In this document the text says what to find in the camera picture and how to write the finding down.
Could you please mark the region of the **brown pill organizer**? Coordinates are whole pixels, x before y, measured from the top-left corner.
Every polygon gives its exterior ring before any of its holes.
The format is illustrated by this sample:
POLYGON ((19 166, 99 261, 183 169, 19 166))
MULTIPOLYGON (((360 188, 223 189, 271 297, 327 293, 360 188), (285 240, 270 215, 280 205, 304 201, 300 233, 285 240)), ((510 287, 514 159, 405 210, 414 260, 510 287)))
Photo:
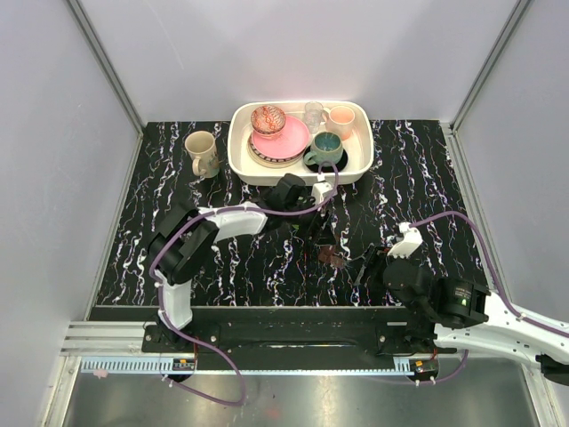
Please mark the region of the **brown pill organizer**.
POLYGON ((321 246, 317 259, 326 265, 337 269, 343 269, 347 261, 336 252, 336 246, 321 246))

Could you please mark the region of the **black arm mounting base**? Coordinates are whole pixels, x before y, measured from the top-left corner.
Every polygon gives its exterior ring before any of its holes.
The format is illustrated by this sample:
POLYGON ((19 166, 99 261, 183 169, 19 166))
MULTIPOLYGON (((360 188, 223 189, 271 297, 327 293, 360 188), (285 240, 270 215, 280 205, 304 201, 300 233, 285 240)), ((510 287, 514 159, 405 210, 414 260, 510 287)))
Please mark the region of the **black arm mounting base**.
POLYGON ((372 356, 437 353, 435 326, 401 307, 195 307, 181 332, 226 352, 357 349, 372 356))

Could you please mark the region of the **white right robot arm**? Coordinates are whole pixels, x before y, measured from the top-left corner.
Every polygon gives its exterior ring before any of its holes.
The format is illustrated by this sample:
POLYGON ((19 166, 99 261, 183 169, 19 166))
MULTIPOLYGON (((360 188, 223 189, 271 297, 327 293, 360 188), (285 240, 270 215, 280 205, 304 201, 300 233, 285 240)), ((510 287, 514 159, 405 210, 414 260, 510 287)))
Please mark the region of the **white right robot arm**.
POLYGON ((567 332, 552 321, 530 318, 508 308, 484 285, 437 277, 386 248, 370 246, 354 263, 354 286, 369 286, 375 297, 389 294, 407 312, 403 326, 379 332, 381 355, 482 351, 536 367, 553 383, 568 384, 567 332))

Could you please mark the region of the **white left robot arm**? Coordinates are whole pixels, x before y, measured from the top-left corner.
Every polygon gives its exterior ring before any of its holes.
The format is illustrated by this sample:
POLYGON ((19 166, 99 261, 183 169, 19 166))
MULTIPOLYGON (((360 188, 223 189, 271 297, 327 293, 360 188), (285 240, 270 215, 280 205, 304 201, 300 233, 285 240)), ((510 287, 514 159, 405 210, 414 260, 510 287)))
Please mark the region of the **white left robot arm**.
POLYGON ((161 342, 174 352, 191 344, 187 326, 192 279, 212 253, 212 246, 239 236, 264 235, 288 223, 310 232, 324 222, 326 205, 337 194, 340 176, 317 175, 309 189, 287 173, 258 200, 217 208, 175 206, 148 245, 148 272, 158 289, 158 317, 165 324, 161 342))

